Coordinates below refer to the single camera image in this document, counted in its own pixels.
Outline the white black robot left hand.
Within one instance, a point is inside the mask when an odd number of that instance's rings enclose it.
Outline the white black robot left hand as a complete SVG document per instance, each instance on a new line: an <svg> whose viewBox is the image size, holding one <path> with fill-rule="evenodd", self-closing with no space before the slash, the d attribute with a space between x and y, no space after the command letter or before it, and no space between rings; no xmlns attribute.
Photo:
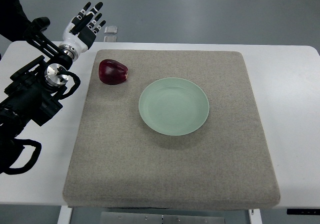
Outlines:
<svg viewBox="0 0 320 224"><path fill-rule="evenodd" d="M98 2L95 6L91 6L88 2L65 28L59 48L70 52L73 59L77 59L81 53L91 48L97 34L105 25L106 21L100 20L102 6L102 2Z"/></svg>

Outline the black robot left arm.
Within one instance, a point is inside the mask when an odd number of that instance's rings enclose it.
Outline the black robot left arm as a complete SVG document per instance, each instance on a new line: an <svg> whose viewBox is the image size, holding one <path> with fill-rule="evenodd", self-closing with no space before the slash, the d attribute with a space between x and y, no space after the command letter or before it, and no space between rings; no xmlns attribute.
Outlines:
<svg viewBox="0 0 320 224"><path fill-rule="evenodd" d="M43 125L61 108L60 100L71 96L81 81L69 72L71 58L44 35L47 17L29 21L20 0L0 0L4 22L1 35L10 41L25 40L50 57L40 56L10 78L5 89L8 97L0 104L0 172L17 175L29 171L37 162L42 145L31 139L17 139L30 120Z"/></svg>

